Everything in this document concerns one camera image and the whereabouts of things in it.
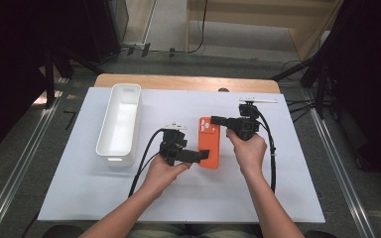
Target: person's right arm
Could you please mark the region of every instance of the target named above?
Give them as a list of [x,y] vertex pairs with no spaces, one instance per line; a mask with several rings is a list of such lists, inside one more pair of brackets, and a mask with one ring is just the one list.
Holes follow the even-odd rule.
[[264,237],[305,237],[281,206],[262,174],[267,149],[265,140],[255,134],[250,140],[242,141],[230,129],[227,129],[227,137],[234,146]]

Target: orange phone case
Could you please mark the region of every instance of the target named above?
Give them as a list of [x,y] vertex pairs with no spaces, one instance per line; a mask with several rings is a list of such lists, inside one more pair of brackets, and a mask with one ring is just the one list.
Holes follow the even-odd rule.
[[208,159],[201,160],[199,165],[204,168],[215,170],[219,161],[219,125],[210,123],[210,117],[199,118],[197,149],[209,150]]

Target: person's left arm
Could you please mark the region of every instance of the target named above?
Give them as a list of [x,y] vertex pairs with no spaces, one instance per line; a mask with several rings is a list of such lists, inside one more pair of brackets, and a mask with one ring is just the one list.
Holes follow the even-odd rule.
[[189,163],[181,163],[171,167],[162,156],[158,155],[151,162],[141,187],[79,237],[126,237],[145,209],[162,194],[163,190],[179,174],[190,167],[191,164]]

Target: white rectangular bin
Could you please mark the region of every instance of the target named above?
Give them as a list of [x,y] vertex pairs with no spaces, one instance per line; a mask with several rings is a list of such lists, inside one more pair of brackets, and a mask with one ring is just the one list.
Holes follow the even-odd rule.
[[96,153],[110,167],[129,167],[135,150],[141,119],[141,86],[119,83],[112,87]]

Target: person's lap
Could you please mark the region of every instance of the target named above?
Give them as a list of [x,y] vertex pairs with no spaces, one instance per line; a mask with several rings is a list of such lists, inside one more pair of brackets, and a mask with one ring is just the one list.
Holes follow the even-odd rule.
[[258,225],[137,223],[127,237],[256,238],[262,237],[262,235]]

